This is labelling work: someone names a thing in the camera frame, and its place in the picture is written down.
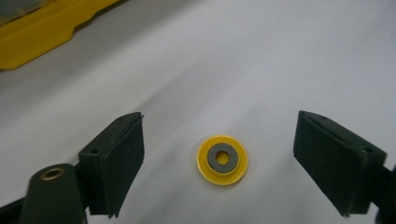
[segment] metal washer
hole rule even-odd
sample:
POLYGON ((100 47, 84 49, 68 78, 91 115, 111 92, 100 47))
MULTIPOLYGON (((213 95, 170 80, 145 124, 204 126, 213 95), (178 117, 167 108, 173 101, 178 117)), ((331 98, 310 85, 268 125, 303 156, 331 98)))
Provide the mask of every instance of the metal washer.
POLYGON ((214 171, 221 174, 227 174, 235 169, 236 165, 238 164, 238 153, 236 152, 235 148, 229 144, 218 143, 210 148, 207 152, 207 163, 214 171), (224 152, 228 155, 229 160, 227 163, 221 164, 216 160, 216 155, 218 155, 220 152, 224 152))

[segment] washer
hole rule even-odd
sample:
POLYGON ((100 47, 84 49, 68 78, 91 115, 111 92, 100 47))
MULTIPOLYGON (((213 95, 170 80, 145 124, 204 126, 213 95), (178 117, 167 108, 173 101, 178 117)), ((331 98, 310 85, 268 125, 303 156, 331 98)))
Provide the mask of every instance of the washer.
POLYGON ((248 168, 248 154, 242 144, 231 136, 211 136, 198 149, 197 167, 202 176, 213 184, 230 185, 244 176, 248 168))
POLYGON ((214 171, 227 174, 235 169, 236 164, 238 164, 238 153, 232 146, 226 143, 218 143, 207 152, 207 163, 214 171), (225 164, 221 164, 217 160, 217 156, 221 152, 227 154, 229 158, 225 164))

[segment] black plastic part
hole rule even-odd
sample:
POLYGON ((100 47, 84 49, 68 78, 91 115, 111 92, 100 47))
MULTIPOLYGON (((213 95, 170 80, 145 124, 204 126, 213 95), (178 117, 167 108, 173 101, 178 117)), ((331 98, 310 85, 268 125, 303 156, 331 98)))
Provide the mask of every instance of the black plastic part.
POLYGON ((370 188, 370 198, 379 208, 375 223, 396 223, 396 167, 393 172, 383 168, 382 174, 376 176, 370 188))
POLYGON ((142 116, 114 120, 79 153, 92 215, 118 216, 144 159, 142 116))
POLYGON ((86 223, 75 169, 58 164, 37 172, 23 202, 21 224, 86 223))
POLYGON ((321 115, 300 111, 294 156, 339 213, 366 214, 374 176, 387 154, 321 115))
POLYGON ((17 224, 20 221, 24 198, 0 208, 0 223, 17 224))

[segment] washer hole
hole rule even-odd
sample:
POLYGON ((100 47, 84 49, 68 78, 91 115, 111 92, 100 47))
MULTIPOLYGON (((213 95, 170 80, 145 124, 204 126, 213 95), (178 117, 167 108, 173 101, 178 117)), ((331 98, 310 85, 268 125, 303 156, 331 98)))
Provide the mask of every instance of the washer hole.
POLYGON ((227 164, 229 160, 230 156, 225 151, 220 151, 218 154, 216 154, 216 161, 221 165, 227 164))

